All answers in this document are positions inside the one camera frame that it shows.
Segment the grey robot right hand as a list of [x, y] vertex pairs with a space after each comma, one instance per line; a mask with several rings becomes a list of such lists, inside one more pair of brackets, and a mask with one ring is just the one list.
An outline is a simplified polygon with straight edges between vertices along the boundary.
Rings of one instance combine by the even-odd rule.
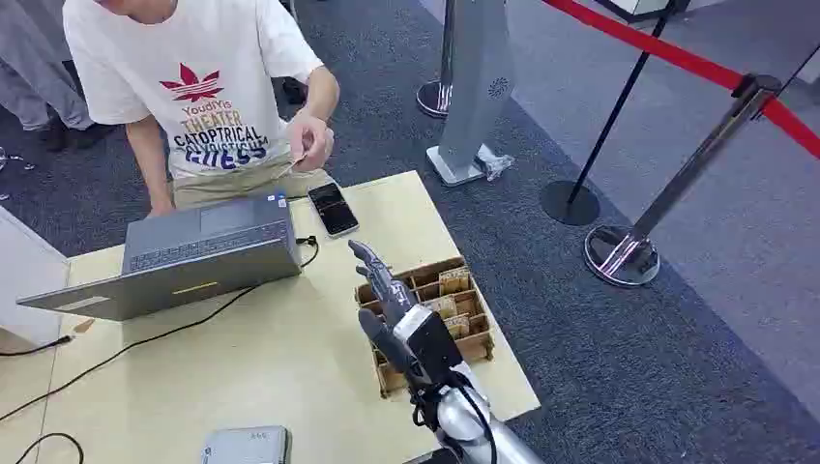
[[394, 278], [387, 265], [364, 243], [349, 240], [348, 246], [361, 264], [356, 272], [364, 276], [380, 302], [385, 321], [369, 309], [360, 309], [359, 323], [370, 342], [379, 349], [394, 369], [401, 373], [408, 385], [415, 389], [423, 377], [415, 367], [416, 359], [405, 344], [394, 335], [393, 328], [418, 301], [408, 287]]

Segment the person's left hand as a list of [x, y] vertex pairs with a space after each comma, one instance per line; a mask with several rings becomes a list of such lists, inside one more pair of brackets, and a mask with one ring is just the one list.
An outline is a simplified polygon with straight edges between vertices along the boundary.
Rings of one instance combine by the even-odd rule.
[[287, 135], [294, 171], [307, 172], [325, 165], [333, 150], [334, 134], [323, 120], [300, 110], [288, 123]]

